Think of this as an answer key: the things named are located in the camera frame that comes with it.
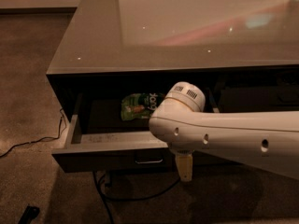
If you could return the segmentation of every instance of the glossy table surface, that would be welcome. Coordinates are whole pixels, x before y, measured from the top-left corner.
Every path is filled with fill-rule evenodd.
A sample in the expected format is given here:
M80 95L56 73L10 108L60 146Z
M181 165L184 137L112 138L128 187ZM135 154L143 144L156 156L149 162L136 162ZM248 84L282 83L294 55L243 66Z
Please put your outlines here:
M299 0L81 0L48 75L299 64Z

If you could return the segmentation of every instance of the vent slot on robot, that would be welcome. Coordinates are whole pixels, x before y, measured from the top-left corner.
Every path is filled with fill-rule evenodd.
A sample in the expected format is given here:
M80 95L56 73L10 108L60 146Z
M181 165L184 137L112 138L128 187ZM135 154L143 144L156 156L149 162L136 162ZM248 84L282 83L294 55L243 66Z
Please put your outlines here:
M184 88L182 86L176 86L174 88L175 91L182 91Z
M193 99L195 99L196 96L197 96L197 94L196 94L195 92L191 91L191 90L188 90L188 91L187 91L187 94L188 94L190 97L192 97Z

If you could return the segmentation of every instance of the brown floor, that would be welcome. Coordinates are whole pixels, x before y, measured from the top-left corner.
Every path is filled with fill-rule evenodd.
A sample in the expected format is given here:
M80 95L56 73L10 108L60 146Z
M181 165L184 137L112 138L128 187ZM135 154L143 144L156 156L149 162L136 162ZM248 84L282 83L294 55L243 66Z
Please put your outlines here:
M56 136L58 103L46 71L71 15L0 16L0 151ZM19 147L0 159L0 223L17 223L25 207L32 223L109 223L91 173L65 174L51 156L59 140ZM177 173L116 175L107 194L159 192ZM116 223L298 223L299 181L243 165L194 167L193 181L162 196L109 203Z

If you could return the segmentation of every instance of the cable on floor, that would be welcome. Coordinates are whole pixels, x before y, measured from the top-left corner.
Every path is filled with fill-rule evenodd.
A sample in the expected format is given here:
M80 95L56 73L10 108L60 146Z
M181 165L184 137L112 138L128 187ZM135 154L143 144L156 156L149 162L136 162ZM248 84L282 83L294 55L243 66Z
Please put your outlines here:
M96 172L93 172L93 181L94 181L94 185L97 189L97 192L99 193L103 203L104 203L104 206L107 210L107 213L109 215L109 219L110 219L110 223L113 224L114 223L114 220L113 220L113 216L111 214L111 211L107 205L107 201L109 202L139 202L139 201L145 201L145 200L148 200L148 199L153 199L153 198L156 198L158 196L161 196L163 195L164 193L168 192L170 189L172 189L177 183L179 183L180 181L180 178L178 180L176 180L173 184L171 184L167 189L164 189L156 194L153 194L153 195L150 195L148 197L141 197L141 198L112 198L112 197L108 197L106 196L103 191L102 191L102 185L104 184L104 178L105 178L105 175L102 175L100 177L100 179L97 181L96 180Z
M64 113L63 113L63 109L62 108L59 110L59 112L61 113L61 117L60 117L60 120L59 120L57 137L47 137L46 136L46 137L42 137L42 138L37 139L37 140L28 141L28 142L25 142L25 143L14 145L8 151L6 151L5 153L1 154L0 158L4 158L15 147L21 147L21 146L25 146L25 145L32 145L32 144L36 144L36 143L40 143L40 142L50 142L50 141L53 141L53 140L56 140L56 139L60 139L61 135L63 134L64 130L66 129L66 121L65 121L65 117L64 117Z

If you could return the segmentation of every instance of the desk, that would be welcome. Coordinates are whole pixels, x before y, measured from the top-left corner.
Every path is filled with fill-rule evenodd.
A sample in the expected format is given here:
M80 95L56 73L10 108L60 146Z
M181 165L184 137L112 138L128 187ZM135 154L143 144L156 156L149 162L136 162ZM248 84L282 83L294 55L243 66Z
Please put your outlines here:
M167 93L178 81L213 98L206 112L298 110L297 4L81 0L47 71L70 121L54 158L66 172L172 167L148 121L121 121L119 104L133 92Z

